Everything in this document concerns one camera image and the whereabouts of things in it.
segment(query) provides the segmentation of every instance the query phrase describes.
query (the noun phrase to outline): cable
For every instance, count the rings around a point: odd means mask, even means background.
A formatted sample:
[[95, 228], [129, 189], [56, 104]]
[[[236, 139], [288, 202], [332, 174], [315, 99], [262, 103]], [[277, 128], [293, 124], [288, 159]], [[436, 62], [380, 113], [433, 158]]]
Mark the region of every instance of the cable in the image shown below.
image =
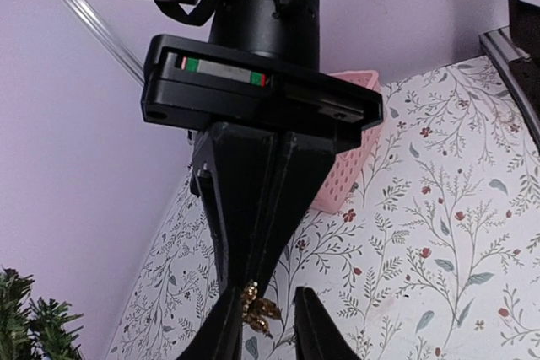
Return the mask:
[[143, 64], [120, 40], [111, 27], [92, 9], [86, 0], [62, 0], [111, 55], [141, 85], [144, 84]]

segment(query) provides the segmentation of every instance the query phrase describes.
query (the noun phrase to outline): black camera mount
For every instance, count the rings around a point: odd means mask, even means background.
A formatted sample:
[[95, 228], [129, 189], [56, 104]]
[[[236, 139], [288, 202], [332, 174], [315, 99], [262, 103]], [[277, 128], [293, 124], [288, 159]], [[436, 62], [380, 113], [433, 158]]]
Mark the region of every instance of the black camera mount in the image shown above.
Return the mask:
[[[382, 98], [319, 73], [319, 0], [155, 1], [184, 24], [215, 14], [208, 43], [159, 35], [144, 64], [144, 120], [197, 131], [191, 187], [221, 292], [179, 359], [239, 359], [242, 289], [265, 293], [336, 154], [382, 121]], [[295, 328], [298, 359], [356, 358], [309, 288]]]

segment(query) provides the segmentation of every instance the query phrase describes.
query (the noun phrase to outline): leaf pattern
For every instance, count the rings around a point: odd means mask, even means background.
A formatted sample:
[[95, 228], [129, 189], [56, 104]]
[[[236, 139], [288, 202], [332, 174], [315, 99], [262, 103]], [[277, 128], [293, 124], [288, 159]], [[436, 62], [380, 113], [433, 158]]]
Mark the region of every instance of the leaf pattern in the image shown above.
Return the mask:
[[493, 187], [495, 189], [499, 189], [502, 192], [504, 192], [508, 196], [508, 190], [506, 189], [505, 184], [500, 181], [499, 179], [493, 179], [489, 182], [489, 187]]
[[449, 273], [452, 273], [454, 271], [454, 265], [451, 261], [446, 261], [444, 259], [435, 259], [435, 263], [444, 271], [447, 271]]
[[[341, 212], [306, 213], [265, 294], [283, 319], [273, 339], [245, 328], [242, 358], [294, 358], [304, 285], [363, 360], [538, 358], [540, 155], [508, 89], [480, 57], [382, 93], [386, 122]], [[202, 209], [188, 174], [107, 360], [174, 360], [208, 317], [219, 285]]]
[[422, 315], [422, 318], [420, 318], [420, 321], [418, 325], [416, 325], [416, 333], [419, 333], [420, 330], [427, 327], [431, 320], [434, 318], [435, 312], [433, 311], [427, 311]]

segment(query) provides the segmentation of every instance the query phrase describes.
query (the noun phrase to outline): white floral wall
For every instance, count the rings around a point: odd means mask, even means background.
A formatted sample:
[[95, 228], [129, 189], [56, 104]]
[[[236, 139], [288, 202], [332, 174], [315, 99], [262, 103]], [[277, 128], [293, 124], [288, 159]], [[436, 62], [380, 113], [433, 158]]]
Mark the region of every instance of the white floral wall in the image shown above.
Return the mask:
[[[244, 358], [294, 358], [296, 286], [313, 287], [362, 359], [540, 358], [540, 157], [486, 57], [383, 89], [387, 123], [337, 215], [308, 212], [267, 298], [273, 339]], [[108, 359], [178, 357], [218, 295], [187, 180], [161, 224]]]

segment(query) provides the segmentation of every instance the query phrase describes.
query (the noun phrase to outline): red flower pattern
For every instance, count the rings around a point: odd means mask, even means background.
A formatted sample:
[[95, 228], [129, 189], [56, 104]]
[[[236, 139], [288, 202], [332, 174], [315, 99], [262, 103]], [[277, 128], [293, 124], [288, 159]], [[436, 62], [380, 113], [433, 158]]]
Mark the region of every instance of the red flower pattern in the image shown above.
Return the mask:
[[427, 138], [429, 137], [429, 134], [432, 134], [432, 133], [433, 133], [433, 130], [427, 126], [425, 128], [422, 128], [420, 135], [424, 138]]
[[306, 246], [307, 243], [303, 239], [296, 242], [296, 249], [298, 249], [299, 252], [302, 252]]
[[431, 249], [430, 248], [423, 248], [420, 252], [420, 257], [423, 257], [424, 259], [427, 259], [431, 256]]
[[343, 220], [346, 223], [351, 223], [354, 220], [354, 217], [356, 217], [356, 212], [354, 212], [354, 209], [351, 208], [346, 213], [343, 214]]

